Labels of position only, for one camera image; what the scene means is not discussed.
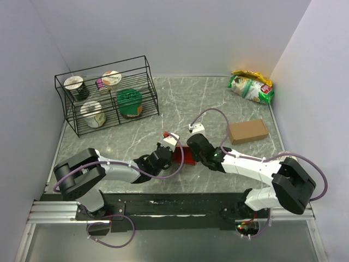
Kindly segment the red paper box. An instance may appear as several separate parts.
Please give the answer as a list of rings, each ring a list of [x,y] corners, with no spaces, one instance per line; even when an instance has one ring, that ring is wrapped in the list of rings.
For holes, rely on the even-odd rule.
[[[183,153],[184,153],[184,162],[185,165],[196,165],[196,162],[193,159],[191,150],[188,146],[183,146]],[[177,145],[176,149],[173,154],[172,162],[173,163],[181,163],[182,161],[182,153],[180,150],[180,146]]]

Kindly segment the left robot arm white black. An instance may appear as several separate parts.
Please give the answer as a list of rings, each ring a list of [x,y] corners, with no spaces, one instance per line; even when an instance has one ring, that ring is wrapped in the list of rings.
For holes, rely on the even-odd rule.
[[[171,166],[175,147],[162,141],[151,154],[128,162],[105,158],[98,150],[88,148],[54,167],[57,180],[54,191],[60,192],[64,201],[76,200],[91,217],[103,219],[108,205],[97,184],[101,181],[145,183]]]

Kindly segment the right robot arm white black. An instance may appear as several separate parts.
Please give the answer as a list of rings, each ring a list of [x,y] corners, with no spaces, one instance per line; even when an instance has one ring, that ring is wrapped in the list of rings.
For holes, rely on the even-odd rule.
[[[316,188],[315,181],[291,157],[267,162],[231,148],[214,147],[203,134],[192,135],[186,143],[193,159],[208,169],[242,175],[268,185],[244,192],[244,199],[238,204],[238,211],[243,217],[249,218],[261,209],[275,207],[302,215]]]

